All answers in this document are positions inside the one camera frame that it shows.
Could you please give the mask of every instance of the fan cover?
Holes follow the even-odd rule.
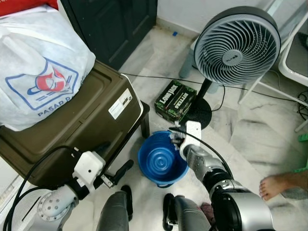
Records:
[[[263,76],[280,51],[274,20],[253,7],[226,10],[213,18],[194,48],[199,71],[209,80],[244,84]]]

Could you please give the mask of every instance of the human foot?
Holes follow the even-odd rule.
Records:
[[[262,196],[262,199],[267,201],[283,191],[295,187],[294,173],[266,177],[260,182],[260,196]]]

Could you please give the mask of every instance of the red cloth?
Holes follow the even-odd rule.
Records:
[[[47,4],[58,9],[57,0],[0,0],[0,16]]]

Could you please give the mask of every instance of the blue bucket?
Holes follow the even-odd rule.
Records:
[[[140,170],[160,188],[167,188],[180,180],[189,168],[171,143],[170,134],[169,131],[154,132],[138,152]]]

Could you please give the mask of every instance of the black box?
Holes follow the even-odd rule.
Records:
[[[196,90],[173,80],[155,101],[155,111],[169,122],[180,122],[187,113],[196,94]]]

